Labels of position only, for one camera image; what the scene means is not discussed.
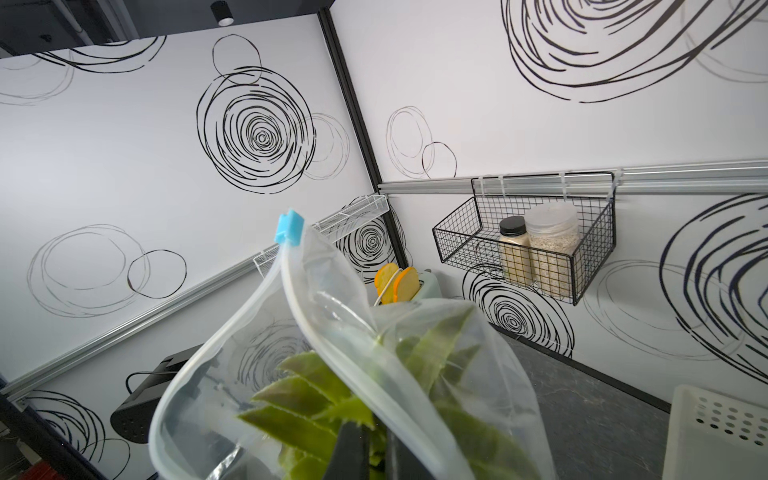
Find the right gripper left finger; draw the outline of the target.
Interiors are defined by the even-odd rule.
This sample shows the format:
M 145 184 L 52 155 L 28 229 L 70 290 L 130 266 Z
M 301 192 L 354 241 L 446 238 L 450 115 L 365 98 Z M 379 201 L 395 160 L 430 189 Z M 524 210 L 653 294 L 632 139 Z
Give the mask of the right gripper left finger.
M 369 479 L 369 435 L 365 426 L 354 422 L 342 425 L 323 479 Z

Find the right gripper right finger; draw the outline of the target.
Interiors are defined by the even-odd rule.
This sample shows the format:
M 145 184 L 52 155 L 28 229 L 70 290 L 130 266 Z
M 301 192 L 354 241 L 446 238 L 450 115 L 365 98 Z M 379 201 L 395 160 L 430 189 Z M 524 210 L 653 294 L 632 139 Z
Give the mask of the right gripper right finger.
M 426 467 L 392 431 L 387 432 L 385 462 L 387 480 L 434 479 Z

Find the zip-top bag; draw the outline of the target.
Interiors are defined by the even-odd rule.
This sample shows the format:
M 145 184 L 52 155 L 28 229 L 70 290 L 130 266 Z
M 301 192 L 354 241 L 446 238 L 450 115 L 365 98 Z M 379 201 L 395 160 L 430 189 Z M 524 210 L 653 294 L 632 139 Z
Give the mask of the zip-top bag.
M 295 212 L 254 294 L 161 397 L 163 479 L 552 479 L 533 386 L 472 302 L 374 305 Z

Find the pineapple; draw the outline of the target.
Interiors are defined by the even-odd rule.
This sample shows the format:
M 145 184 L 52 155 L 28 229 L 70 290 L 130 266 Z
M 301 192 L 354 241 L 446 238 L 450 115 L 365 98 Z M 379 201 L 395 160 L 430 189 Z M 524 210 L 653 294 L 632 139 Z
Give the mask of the pineapple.
M 531 382 L 471 302 L 374 307 L 280 370 L 239 419 L 279 443 L 288 479 L 321 478 L 347 422 L 366 427 L 376 479 L 388 431 L 437 479 L 554 475 Z

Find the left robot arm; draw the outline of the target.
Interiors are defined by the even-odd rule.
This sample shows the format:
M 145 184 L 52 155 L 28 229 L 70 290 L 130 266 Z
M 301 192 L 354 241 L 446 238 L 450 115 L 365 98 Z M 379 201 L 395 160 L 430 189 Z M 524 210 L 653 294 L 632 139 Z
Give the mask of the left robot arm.
M 200 347 L 196 345 L 171 354 L 153 370 L 134 372 L 126 377 L 125 383 L 130 393 L 110 416 L 111 427 L 120 437 L 136 444 L 148 443 L 150 424 L 161 397 L 176 374 Z

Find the mint green toaster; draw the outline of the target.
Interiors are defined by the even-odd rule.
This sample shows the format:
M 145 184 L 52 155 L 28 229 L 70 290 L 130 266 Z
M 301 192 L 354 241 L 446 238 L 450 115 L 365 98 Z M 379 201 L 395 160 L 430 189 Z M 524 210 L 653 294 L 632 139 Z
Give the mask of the mint green toaster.
M 413 301 L 442 298 L 442 290 L 435 274 L 431 271 L 418 271 L 420 287 Z

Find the orange toast slice right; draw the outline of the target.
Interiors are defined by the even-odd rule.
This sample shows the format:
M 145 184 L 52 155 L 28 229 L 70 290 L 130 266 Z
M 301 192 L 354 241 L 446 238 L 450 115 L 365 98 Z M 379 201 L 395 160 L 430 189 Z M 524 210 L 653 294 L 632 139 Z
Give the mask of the orange toast slice right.
M 418 271 L 408 267 L 398 273 L 392 283 L 392 302 L 411 301 L 421 288 Z

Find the yellow toast slice left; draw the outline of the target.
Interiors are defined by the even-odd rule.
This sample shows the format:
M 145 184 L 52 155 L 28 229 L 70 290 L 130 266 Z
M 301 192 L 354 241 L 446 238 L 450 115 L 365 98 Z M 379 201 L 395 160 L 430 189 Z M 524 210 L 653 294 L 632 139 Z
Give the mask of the yellow toast slice left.
M 400 271 L 401 269 L 395 263 L 387 263 L 377 271 L 374 278 L 374 286 L 377 291 L 375 305 L 381 303 L 388 286 Z

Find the black lid spice jar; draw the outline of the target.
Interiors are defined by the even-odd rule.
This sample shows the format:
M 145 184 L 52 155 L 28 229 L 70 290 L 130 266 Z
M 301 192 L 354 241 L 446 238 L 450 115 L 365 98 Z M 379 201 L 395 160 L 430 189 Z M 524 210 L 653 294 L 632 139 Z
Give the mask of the black lid spice jar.
M 530 241 L 523 216 L 509 216 L 499 222 L 499 256 L 505 278 L 518 287 L 534 283 Z

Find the white lid jar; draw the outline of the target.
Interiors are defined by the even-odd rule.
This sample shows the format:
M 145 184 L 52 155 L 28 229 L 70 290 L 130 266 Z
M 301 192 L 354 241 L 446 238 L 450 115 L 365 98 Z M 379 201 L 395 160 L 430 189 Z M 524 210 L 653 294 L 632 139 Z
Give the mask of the white lid jar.
M 524 220 L 539 287 L 554 298 L 569 298 L 572 255 L 581 240 L 576 206 L 570 202 L 547 202 L 528 210 Z

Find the white plastic basket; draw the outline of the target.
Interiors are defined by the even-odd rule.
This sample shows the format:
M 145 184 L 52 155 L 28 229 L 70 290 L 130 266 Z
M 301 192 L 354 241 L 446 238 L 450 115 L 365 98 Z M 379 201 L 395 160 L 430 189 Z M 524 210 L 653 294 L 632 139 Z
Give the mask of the white plastic basket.
M 676 387 L 662 477 L 765 479 L 767 409 L 695 386 Z

